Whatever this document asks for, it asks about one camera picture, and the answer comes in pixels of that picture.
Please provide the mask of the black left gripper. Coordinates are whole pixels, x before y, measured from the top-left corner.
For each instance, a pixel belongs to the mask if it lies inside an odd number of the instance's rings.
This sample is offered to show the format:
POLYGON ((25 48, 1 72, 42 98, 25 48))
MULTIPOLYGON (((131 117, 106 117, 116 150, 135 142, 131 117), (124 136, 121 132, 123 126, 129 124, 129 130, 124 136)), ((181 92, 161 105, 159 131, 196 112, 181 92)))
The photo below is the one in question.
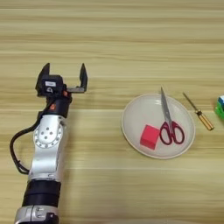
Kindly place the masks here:
MULTIPOLYGON (((37 90, 37 96, 43 96, 43 84, 42 81, 50 73, 50 64, 46 63, 41 72, 38 75, 38 80, 35 89, 37 90)), ((72 94, 82 94, 86 92, 88 86, 88 75, 85 64, 80 68, 80 87, 68 87, 62 92, 61 96, 47 97, 46 98, 46 115, 63 116, 67 118, 69 105, 73 100, 72 94)))

